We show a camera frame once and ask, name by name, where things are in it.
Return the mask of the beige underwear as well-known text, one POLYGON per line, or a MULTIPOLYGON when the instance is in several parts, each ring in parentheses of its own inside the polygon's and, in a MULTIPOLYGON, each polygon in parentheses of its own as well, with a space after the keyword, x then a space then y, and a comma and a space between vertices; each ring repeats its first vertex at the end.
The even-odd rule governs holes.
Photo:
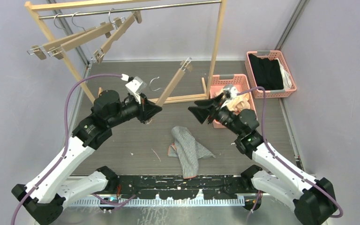
MULTIPOLYGON (((215 96, 218 96, 221 93, 222 93, 222 89, 220 91, 215 92, 215 96)), ((249 100, 250 100, 250 94, 245 93, 242 95, 238 95, 233 100, 225 101, 222 107, 226 106, 230 111, 233 111, 235 113, 240 113, 244 109, 251 109, 251 104, 249 100)))

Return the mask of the grey striped underwear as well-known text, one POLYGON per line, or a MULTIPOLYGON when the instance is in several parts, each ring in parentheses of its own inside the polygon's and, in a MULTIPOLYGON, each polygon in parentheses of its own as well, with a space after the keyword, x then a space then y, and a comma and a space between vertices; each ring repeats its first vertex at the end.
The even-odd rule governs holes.
POLYGON ((216 157, 200 144, 186 127, 175 126, 171 129, 171 134, 174 141, 168 147, 167 155, 179 159, 184 179, 191 179, 198 175, 199 159, 216 157))

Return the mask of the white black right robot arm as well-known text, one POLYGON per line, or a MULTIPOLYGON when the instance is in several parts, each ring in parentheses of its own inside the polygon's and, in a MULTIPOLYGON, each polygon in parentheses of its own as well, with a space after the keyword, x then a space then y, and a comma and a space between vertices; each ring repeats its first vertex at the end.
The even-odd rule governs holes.
POLYGON ((283 157, 257 131, 259 121, 254 110, 230 111, 225 105, 228 97, 221 93, 215 98, 197 100, 188 110, 200 123, 216 120, 236 134, 234 143, 238 151, 257 162, 241 174, 242 188, 249 193, 257 189, 275 197, 303 225, 321 225, 336 217, 336 212, 342 216, 332 183, 326 178, 318 180, 283 157))

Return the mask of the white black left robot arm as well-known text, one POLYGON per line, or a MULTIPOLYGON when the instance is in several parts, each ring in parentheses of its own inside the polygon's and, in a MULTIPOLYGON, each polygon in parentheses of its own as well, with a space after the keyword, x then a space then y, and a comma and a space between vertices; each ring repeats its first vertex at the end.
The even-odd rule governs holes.
POLYGON ((120 186, 118 175, 107 166, 68 185, 64 181, 112 136, 113 127, 133 118, 146 123, 160 111, 162 107, 142 93, 128 94, 121 101, 114 90, 101 92, 94 101, 91 114, 73 130, 62 151, 32 181, 15 185, 12 194, 40 225, 50 225, 73 202, 96 192, 111 194, 117 191, 120 186))

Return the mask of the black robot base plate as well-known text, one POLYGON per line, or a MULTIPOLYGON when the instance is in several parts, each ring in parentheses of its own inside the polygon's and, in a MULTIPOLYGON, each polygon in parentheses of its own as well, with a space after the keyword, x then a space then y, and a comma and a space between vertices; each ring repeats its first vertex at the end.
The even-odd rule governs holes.
POLYGON ((233 199, 238 196, 263 197, 263 193, 239 175, 198 175, 183 179, 180 175, 120 175, 114 185, 98 195, 113 195, 123 198, 133 195, 138 199, 162 200, 195 199, 201 192, 204 200, 233 199))

